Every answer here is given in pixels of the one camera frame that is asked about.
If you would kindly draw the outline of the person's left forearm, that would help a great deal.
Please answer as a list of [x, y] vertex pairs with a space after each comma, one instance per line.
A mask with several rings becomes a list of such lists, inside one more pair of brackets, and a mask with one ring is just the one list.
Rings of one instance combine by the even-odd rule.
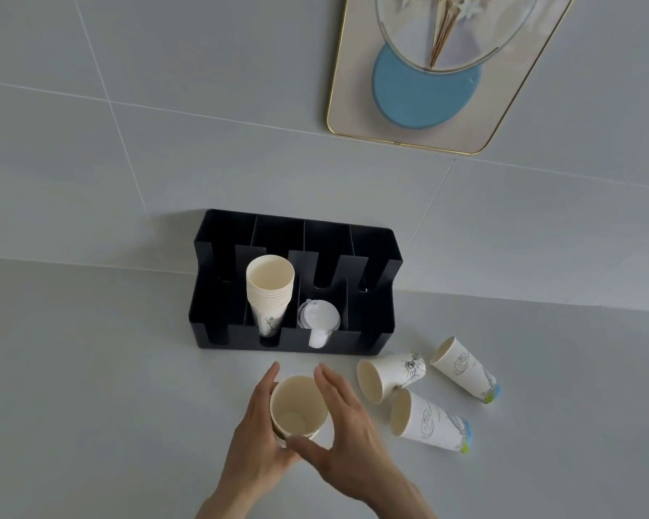
[[194, 519], [246, 519], [255, 502], [248, 491], [219, 485], [200, 506]]

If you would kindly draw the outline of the person's left hand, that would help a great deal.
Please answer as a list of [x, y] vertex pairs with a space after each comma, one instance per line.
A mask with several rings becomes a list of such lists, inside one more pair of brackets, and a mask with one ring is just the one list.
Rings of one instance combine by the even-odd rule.
[[255, 502], [272, 491], [300, 457], [277, 445], [270, 416], [270, 395], [279, 373], [274, 362], [255, 386], [246, 413], [236, 427], [217, 490], [220, 497]]

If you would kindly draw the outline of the white printed paper cup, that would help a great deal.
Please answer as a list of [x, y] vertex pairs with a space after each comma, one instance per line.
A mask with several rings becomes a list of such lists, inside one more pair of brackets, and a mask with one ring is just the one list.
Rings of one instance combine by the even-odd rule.
[[441, 343], [429, 364], [484, 404], [500, 395], [496, 378], [454, 336]]
[[447, 413], [407, 388], [398, 389], [392, 398], [390, 429], [393, 436], [460, 453], [469, 452], [472, 442], [466, 419]]
[[361, 359], [356, 366], [358, 385], [372, 404], [380, 404], [392, 391], [408, 387], [425, 373], [425, 361], [417, 352]]

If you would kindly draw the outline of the person's right forearm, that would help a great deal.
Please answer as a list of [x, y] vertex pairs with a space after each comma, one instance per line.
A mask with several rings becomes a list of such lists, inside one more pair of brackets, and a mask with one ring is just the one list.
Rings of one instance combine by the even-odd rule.
[[438, 519], [420, 490], [404, 476], [386, 480], [367, 505], [378, 519]]

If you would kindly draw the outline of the stack of paper cups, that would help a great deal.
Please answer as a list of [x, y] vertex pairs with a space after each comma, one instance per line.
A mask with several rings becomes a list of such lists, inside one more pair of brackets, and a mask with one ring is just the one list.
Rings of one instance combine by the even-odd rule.
[[293, 296], [295, 269], [276, 254], [265, 254], [248, 264], [246, 295], [262, 338], [275, 336]]

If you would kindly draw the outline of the black plastic cup organizer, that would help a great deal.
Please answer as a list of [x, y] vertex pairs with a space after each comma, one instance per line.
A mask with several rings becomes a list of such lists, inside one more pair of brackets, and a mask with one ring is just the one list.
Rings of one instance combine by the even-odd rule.
[[[377, 356], [395, 331], [392, 285], [403, 258], [389, 228], [208, 209], [194, 250], [189, 321], [199, 348]], [[269, 338], [260, 336], [246, 292], [246, 269], [264, 254], [295, 269], [293, 297]], [[297, 326], [308, 299], [328, 301], [340, 315], [319, 349]]]

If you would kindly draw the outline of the gold framed wall picture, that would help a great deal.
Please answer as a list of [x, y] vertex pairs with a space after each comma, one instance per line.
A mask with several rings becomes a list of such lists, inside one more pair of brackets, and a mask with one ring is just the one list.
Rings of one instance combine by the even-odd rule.
[[345, 0], [327, 128], [481, 152], [573, 2]]

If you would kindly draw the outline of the white plastic cup lids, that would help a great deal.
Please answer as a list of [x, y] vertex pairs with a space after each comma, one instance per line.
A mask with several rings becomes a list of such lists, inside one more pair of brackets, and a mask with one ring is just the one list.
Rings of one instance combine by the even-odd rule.
[[326, 300], [307, 299], [297, 313], [297, 327], [309, 330], [309, 347], [323, 348], [334, 331], [340, 328], [337, 308]]

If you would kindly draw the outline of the plain cream paper cup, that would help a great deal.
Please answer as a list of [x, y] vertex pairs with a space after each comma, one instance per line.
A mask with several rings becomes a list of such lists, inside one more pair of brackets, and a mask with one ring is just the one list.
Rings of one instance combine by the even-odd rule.
[[329, 409], [311, 376], [294, 375], [279, 382], [270, 395], [273, 427], [284, 434], [314, 438], [325, 425]]

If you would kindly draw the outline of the person's right hand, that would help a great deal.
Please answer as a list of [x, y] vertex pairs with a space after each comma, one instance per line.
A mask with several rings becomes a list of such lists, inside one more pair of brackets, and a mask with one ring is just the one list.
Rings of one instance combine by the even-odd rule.
[[349, 382], [324, 363], [315, 368], [314, 380], [338, 440], [336, 472], [319, 474], [342, 494], [367, 505], [381, 484], [404, 475], [391, 461], [376, 425]]

